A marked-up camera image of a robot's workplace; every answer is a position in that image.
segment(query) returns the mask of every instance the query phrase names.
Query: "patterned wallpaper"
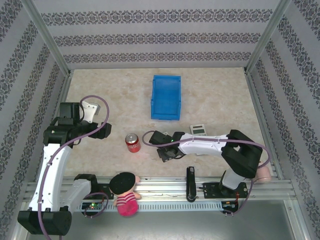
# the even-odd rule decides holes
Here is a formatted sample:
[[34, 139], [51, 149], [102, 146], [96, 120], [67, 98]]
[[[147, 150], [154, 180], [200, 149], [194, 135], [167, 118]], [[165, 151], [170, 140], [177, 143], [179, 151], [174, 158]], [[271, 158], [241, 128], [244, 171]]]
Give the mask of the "patterned wallpaper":
[[0, 0], [0, 239], [42, 159], [65, 76], [19, 0]]
[[293, 0], [251, 72], [277, 157], [320, 239], [320, 7]]
[[279, 0], [34, 0], [71, 69], [244, 67]]

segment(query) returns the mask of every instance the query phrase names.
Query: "robotic arm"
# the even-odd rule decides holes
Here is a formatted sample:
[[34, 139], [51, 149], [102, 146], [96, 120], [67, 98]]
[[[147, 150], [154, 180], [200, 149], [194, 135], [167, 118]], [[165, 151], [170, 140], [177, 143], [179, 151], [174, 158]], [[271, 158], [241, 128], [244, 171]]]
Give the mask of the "robotic arm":
[[155, 131], [149, 143], [152, 145], [172, 144], [157, 149], [163, 162], [180, 159], [187, 154], [205, 154], [222, 157], [230, 166], [224, 172], [219, 183], [219, 191], [228, 197], [234, 193], [244, 179], [256, 176], [262, 148], [252, 144], [226, 142], [226, 140], [240, 140], [253, 142], [238, 130], [231, 130], [229, 134], [221, 136], [195, 136], [185, 132], [175, 132], [172, 137]]
[[[59, 108], [59, 117], [56, 117], [43, 133], [43, 162], [39, 181], [35, 193], [27, 211], [20, 211], [18, 222], [31, 234], [43, 234], [38, 218], [38, 199], [41, 188], [41, 179], [45, 169], [54, 153], [65, 143], [79, 136], [83, 136], [96, 130], [98, 124], [93, 122], [100, 106], [95, 103], [62, 102]], [[111, 125], [106, 123], [99, 131], [90, 135], [90, 138], [104, 139], [111, 133]], [[49, 235], [64, 236], [68, 233], [72, 214], [80, 205], [81, 201], [92, 193], [100, 192], [97, 178], [93, 174], [79, 174], [72, 187], [60, 202], [60, 190], [67, 160], [75, 146], [74, 142], [66, 145], [55, 156], [54, 161], [46, 175], [42, 192], [41, 215], [44, 228]]]

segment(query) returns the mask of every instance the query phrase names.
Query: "stuffed toy doll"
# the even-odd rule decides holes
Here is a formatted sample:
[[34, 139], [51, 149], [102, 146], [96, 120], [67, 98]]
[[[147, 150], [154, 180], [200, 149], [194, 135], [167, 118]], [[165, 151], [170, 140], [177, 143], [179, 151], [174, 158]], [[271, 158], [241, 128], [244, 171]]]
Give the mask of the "stuffed toy doll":
[[138, 211], [136, 199], [141, 199], [141, 195], [134, 192], [138, 182], [140, 178], [131, 172], [121, 172], [111, 179], [110, 191], [117, 196], [113, 205], [121, 216], [129, 217]]

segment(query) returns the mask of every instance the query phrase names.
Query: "soda can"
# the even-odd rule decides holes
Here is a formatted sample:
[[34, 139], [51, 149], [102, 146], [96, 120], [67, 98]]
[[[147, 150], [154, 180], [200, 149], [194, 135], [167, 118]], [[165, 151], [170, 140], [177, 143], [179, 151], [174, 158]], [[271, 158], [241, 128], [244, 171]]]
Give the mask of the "soda can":
[[125, 137], [125, 143], [131, 153], [136, 153], [140, 150], [141, 145], [139, 142], [139, 138], [134, 133], [129, 133]]

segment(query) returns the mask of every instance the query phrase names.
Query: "floor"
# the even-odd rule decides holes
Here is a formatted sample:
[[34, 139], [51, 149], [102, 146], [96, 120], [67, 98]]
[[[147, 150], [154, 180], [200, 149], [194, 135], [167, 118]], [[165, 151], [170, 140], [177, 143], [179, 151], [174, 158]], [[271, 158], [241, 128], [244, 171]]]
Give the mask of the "floor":
[[[151, 120], [150, 99], [154, 75], [181, 76], [180, 121]], [[110, 107], [111, 134], [103, 140], [85, 138], [75, 146], [65, 176], [91, 173], [111, 177], [128, 171], [141, 177], [183, 177], [188, 166], [198, 177], [218, 177], [228, 168], [223, 158], [210, 155], [186, 155], [163, 163], [155, 148], [143, 145], [137, 153], [128, 151], [125, 136], [158, 130], [170, 135], [190, 132], [190, 125], [205, 124], [208, 135], [228, 134], [237, 129], [257, 143], [263, 138], [242, 68], [145, 68], [75, 70], [67, 96], [79, 102], [87, 95], [103, 97]], [[106, 108], [94, 121], [101, 123]]]

